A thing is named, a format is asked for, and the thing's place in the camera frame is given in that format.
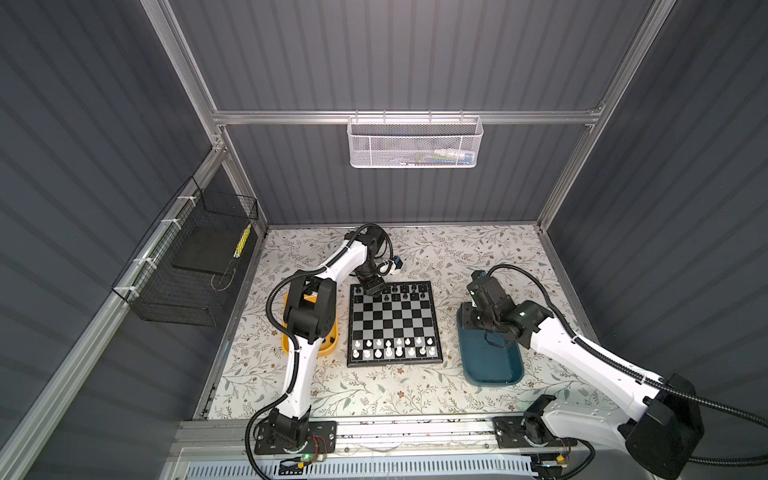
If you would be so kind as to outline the markers in white basket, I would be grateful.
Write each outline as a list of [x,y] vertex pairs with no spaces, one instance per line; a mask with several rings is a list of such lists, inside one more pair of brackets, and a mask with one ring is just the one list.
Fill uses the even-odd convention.
[[399,160],[406,166],[453,166],[472,168],[476,165],[477,154],[464,149],[436,149],[432,151],[414,151]]

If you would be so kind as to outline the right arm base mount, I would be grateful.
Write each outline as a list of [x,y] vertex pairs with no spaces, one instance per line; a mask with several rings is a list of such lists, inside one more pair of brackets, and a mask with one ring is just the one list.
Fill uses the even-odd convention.
[[521,415],[496,416],[491,419],[494,435],[500,448],[564,447],[577,445],[570,438],[555,437],[541,420]]

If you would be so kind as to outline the yellow plastic tray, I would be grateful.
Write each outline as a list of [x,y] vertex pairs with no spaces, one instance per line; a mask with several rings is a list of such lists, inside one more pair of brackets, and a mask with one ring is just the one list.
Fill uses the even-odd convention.
[[[304,300],[308,301],[312,304],[316,303],[317,295],[304,295]],[[287,306],[288,302],[288,293],[284,295],[284,301],[283,301],[283,307],[284,310]],[[326,357],[331,355],[337,348],[338,341],[339,341],[339,333],[338,333],[338,316],[335,317],[333,326],[329,334],[323,339],[323,342],[321,344],[321,347],[319,349],[319,357]],[[283,352],[287,355],[289,354],[289,349],[292,343],[288,339],[286,335],[282,335],[281,337],[281,347]]]

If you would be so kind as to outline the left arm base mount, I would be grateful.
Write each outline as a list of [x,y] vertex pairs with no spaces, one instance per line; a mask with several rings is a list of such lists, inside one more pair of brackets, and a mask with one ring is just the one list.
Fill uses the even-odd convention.
[[296,426],[276,425],[268,419],[257,423],[253,433],[253,452],[257,455],[329,454],[336,448],[338,423],[308,421]]

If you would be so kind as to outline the aluminium front rail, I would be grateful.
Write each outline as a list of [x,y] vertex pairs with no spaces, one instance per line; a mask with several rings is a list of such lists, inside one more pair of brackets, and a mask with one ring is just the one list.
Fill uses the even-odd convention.
[[587,430],[607,424],[600,416],[602,411],[589,407],[586,413],[584,426],[561,432],[547,444],[536,443],[526,436],[521,412],[316,418],[310,422],[310,435],[288,447],[277,444],[265,420],[258,420],[251,434],[246,433],[246,420],[184,421],[178,428],[168,461],[245,460],[249,454],[261,460],[304,452],[336,457],[365,453],[479,454],[502,450],[544,453],[567,448],[577,451],[582,445],[575,444],[575,439],[589,442],[598,452],[627,456],[621,445],[622,438],[599,440]]

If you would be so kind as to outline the yellow marker pen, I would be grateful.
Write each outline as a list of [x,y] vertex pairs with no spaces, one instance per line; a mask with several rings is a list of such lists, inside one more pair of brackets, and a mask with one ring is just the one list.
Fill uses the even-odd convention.
[[252,225],[250,223],[247,224],[247,226],[243,229],[239,239],[238,243],[236,244],[235,250],[233,252],[233,258],[239,259],[242,255],[242,252],[247,244],[247,241],[249,239],[250,233],[252,231]]

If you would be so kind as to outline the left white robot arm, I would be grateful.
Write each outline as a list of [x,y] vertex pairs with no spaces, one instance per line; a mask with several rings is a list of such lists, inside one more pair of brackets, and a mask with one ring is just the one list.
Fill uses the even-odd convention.
[[380,262],[379,251],[392,251],[386,231],[366,223],[344,236],[341,246],[318,267],[298,270],[267,297],[269,322],[289,341],[283,393],[268,407],[273,442],[291,451],[310,437],[310,386],[323,340],[336,321],[339,286],[354,274],[366,294],[380,293],[394,255]]

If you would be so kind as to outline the teal plastic tray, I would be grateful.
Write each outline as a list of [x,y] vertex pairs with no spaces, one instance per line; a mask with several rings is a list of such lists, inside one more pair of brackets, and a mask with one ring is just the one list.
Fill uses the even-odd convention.
[[463,302],[456,314],[458,343],[466,380],[478,387],[504,387],[522,380],[524,367],[517,344],[504,349],[496,333],[465,326],[473,306]]

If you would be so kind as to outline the black white chess board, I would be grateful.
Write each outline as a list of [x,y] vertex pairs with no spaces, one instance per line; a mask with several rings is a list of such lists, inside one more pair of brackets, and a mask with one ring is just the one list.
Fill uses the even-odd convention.
[[348,367],[443,361],[429,281],[388,283],[377,296],[361,284],[349,291]]

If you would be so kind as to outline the black foam pad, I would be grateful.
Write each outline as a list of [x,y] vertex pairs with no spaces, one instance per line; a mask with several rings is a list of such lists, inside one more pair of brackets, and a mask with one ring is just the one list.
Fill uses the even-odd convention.
[[197,273],[224,275],[240,259],[234,259],[233,252],[242,231],[195,227],[182,242],[171,265]]

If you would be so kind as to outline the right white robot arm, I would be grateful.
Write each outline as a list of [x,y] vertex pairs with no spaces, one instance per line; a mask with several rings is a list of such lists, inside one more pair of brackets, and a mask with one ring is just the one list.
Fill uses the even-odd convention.
[[514,302],[490,272],[474,271],[467,290],[463,325],[559,362],[614,404],[586,407],[542,394],[514,428],[530,445],[571,438],[626,453],[660,478],[682,473],[704,435],[700,409],[686,398],[696,392],[690,381],[641,369],[577,334],[551,301]]

